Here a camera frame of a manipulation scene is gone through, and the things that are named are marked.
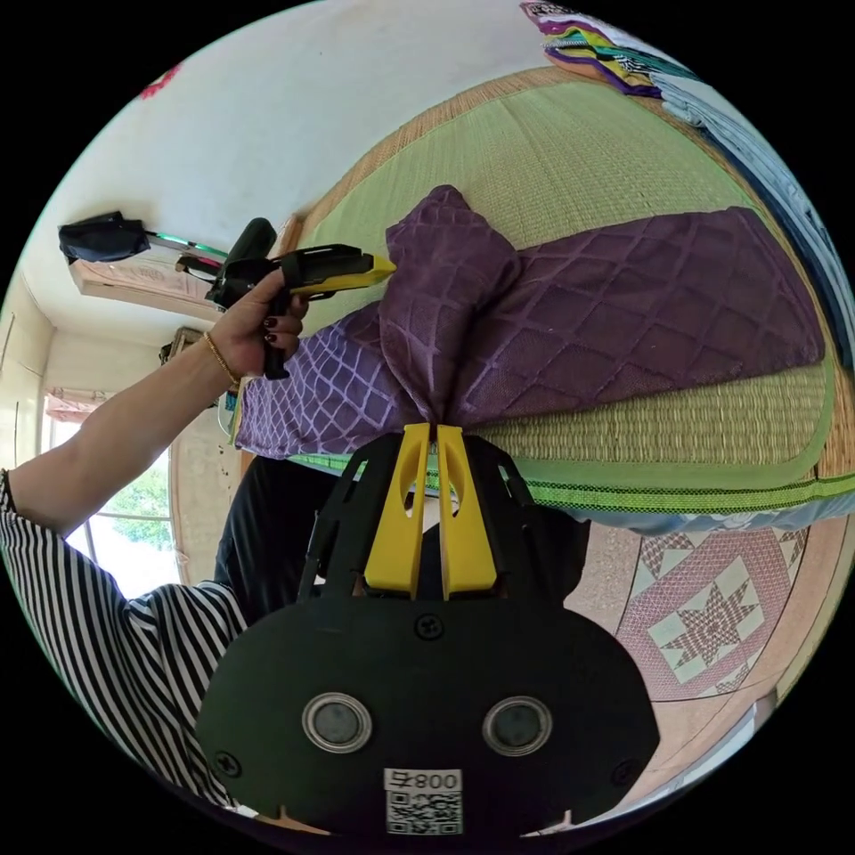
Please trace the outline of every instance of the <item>tree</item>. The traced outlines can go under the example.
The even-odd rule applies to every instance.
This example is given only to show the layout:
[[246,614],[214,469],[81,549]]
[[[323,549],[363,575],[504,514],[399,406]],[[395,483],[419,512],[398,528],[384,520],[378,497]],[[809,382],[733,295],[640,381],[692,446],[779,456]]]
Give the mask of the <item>tree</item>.
[[[153,466],[118,493],[108,505],[112,514],[135,517],[168,517],[167,472]],[[161,519],[114,519],[113,529],[133,543],[148,543],[157,550],[171,550],[172,526]]]

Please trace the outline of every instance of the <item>label sticker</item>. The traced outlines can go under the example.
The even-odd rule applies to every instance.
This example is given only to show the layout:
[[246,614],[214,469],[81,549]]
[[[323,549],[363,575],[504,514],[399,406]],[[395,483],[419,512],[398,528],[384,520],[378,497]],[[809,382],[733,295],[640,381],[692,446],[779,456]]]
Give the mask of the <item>label sticker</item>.
[[384,769],[391,835],[463,834],[460,769]]

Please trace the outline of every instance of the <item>black pants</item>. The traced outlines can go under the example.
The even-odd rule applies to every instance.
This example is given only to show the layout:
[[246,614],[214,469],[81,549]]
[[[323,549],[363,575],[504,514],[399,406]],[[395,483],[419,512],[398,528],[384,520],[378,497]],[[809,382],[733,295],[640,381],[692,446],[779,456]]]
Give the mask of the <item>black pants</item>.
[[[234,591],[248,623],[297,600],[315,512],[330,497],[338,476],[292,463],[256,457],[240,482],[216,556],[215,582]],[[588,551],[590,523],[541,508],[559,556],[562,601],[579,583]],[[439,526],[422,542],[419,596],[441,596]]]

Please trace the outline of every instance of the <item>camera lens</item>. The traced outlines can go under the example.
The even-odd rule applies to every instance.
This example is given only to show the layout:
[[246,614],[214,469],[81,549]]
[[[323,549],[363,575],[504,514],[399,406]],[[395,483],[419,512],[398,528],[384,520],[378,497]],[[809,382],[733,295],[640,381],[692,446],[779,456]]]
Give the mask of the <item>camera lens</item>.
[[538,750],[550,738],[552,716],[533,697],[509,697],[484,718],[486,743],[506,757],[522,757]]
[[306,705],[303,731],[323,751],[351,753],[371,738],[371,716],[356,698],[329,692]]

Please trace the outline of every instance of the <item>screw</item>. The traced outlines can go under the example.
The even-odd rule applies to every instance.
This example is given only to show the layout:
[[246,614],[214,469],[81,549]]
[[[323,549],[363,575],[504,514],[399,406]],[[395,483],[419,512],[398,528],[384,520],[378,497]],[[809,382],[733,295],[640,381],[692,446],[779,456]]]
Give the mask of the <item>screw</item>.
[[227,751],[218,751],[214,763],[227,778],[240,777],[240,764]]
[[422,641],[435,641],[442,636],[444,627],[436,615],[422,615],[416,621],[415,630]]
[[626,786],[634,781],[641,773],[641,764],[637,760],[624,760],[618,763],[612,772],[612,783],[615,786]]

